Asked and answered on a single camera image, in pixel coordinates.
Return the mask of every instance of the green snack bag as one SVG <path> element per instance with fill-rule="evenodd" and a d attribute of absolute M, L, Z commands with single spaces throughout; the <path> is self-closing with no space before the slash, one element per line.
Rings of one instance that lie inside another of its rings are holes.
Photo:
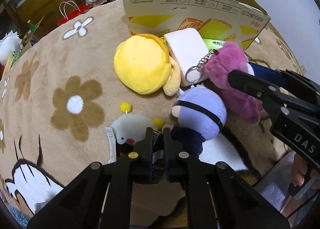
<path fill-rule="evenodd" d="M 205 45 L 207 46 L 208 50 L 217 50 L 222 47 L 222 44 L 225 41 L 220 40 L 211 40 L 211 39 L 203 39 Z"/>

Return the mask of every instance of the flower center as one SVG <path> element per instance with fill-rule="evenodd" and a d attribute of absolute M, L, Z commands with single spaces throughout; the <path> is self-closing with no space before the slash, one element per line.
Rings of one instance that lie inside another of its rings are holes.
<path fill-rule="evenodd" d="M 72 114 L 79 114 L 83 108 L 83 100 L 80 96 L 72 96 L 67 103 L 67 109 Z"/>

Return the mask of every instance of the wall outlet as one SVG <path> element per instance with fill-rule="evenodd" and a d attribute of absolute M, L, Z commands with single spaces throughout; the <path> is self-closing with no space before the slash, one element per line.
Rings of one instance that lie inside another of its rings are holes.
<path fill-rule="evenodd" d="M 307 68 L 305 67 L 304 64 L 300 66 L 300 70 L 303 76 L 307 73 Z"/>

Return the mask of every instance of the yellow pom-pom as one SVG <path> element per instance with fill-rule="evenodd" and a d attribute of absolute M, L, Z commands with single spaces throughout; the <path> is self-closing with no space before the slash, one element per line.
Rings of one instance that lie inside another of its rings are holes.
<path fill-rule="evenodd" d="M 123 113 L 130 113 L 132 110 L 132 105 L 130 105 L 128 102 L 122 102 L 120 104 L 120 111 Z"/>
<path fill-rule="evenodd" d="M 155 127 L 158 131 L 161 131 L 162 127 L 164 126 L 164 122 L 160 118 L 156 118 L 153 120 L 153 123 L 155 124 Z"/>

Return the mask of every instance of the black strap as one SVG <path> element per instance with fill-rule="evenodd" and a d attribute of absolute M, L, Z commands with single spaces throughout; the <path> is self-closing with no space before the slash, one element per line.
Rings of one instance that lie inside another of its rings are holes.
<path fill-rule="evenodd" d="M 200 113 L 205 114 L 207 117 L 209 117 L 212 121 L 214 121 L 217 124 L 217 126 L 219 127 L 220 132 L 222 131 L 223 124 L 222 124 L 220 118 L 217 117 L 214 113 L 210 112 L 209 110 L 207 110 L 207 109 L 205 109 L 205 108 L 203 108 L 201 106 L 198 106 L 198 105 L 196 105 L 194 103 L 183 101 L 183 100 L 177 100 L 175 105 L 176 106 L 182 106 L 182 107 L 188 107 L 188 108 L 196 110 L 196 111 L 198 111 Z"/>

